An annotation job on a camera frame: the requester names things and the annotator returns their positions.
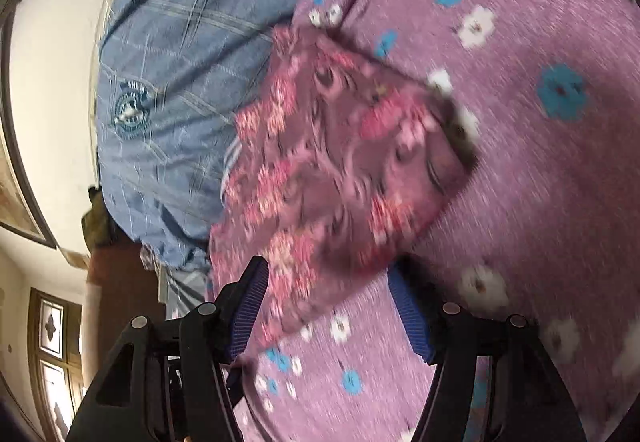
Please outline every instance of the pink fabric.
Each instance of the pink fabric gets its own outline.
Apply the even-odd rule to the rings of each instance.
[[[249,355],[363,287],[465,180],[423,85],[312,28],[273,40],[262,100],[237,118],[242,153],[209,244],[216,292],[253,255],[270,264]]]

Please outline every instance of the plaid fabric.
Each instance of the plaid fabric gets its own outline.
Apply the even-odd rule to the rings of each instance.
[[[255,99],[271,27],[289,21],[295,3],[113,1],[96,101],[104,199],[169,266],[207,266],[236,111]]]

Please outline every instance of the blue gripper pad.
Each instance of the blue gripper pad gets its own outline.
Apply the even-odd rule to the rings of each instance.
[[[231,321],[231,337],[226,347],[226,354],[229,358],[235,359],[244,352],[268,284],[269,265],[265,260],[262,260],[258,262],[257,270],[250,279]]]
[[[389,266],[386,278],[411,348],[422,357],[424,362],[433,364],[436,343],[432,339],[429,325],[422,316],[411,289],[402,278],[395,262]]]

